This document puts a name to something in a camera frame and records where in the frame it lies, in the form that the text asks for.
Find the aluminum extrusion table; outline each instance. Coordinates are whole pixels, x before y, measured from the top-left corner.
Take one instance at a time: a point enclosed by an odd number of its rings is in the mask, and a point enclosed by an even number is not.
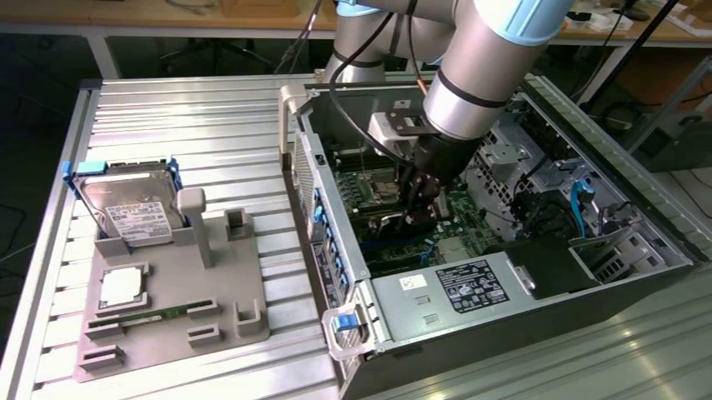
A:
[[[71,379],[97,228],[67,196],[58,170],[3,360],[0,398],[337,398],[277,155],[277,89],[312,81],[312,76],[106,81],[81,92],[63,159],[173,154],[185,185],[205,188],[209,215],[233,207],[256,215],[273,336],[93,382]],[[712,272],[702,270],[607,322],[377,398],[710,396],[711,288]]]

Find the desk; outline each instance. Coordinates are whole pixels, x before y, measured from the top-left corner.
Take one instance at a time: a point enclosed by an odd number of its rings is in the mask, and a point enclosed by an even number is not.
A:
[[[24,0],[12,2],[0,10],[0,33],[79,35],[87,38],[97,65],[107,79],[119,78],[121,72],[106,42],[110,36],[161,38],[296,38],[308,21],[316,0],[300,0],[300,15],[294,18],[226,18],[219,7],[206,15],[169,5],[165,0]],[[640,8],[651,15],[658,9],[648,4]],[[615,48],[602,71],[597,73],[581,102],[602,86],[623,56],[639,38],[648,22],[636,22],[627,32],[616,32],[610,46]],[[334,38],[337,10],[332,2],[324,2],[312,33],[314,39]],[[591,29],[563,31],[551,44],[602,46],[607,32]],[[708,37],[695,37],[671,22],[664,21],[654,33],[648,47],[712,48]]]

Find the barcode label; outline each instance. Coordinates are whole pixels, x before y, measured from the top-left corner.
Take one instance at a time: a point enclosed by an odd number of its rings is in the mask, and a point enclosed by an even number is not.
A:
[[[107,207],[107,213],[126,241],[170,236],[170,223],[161,202]]]

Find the hard drive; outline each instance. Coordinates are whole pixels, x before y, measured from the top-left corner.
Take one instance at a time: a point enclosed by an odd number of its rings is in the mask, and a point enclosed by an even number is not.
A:
[[[167,243],[171,230],[187,225],[177,207],[182,185],[173,159],[82,162],[71,183],[106,238],[121,237],[133,247]]]

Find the metal bracket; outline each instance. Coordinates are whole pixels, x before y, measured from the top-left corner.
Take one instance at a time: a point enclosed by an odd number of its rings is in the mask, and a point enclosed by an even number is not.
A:
[[[288,154],[288,134],[290,130],[290,115],[297,115],[304,106],[310,101],[310,95],[304,85],[292,84],[280,88],[280,154],[282,155],[282,170],[289,168],[285,165],[285,155]]]

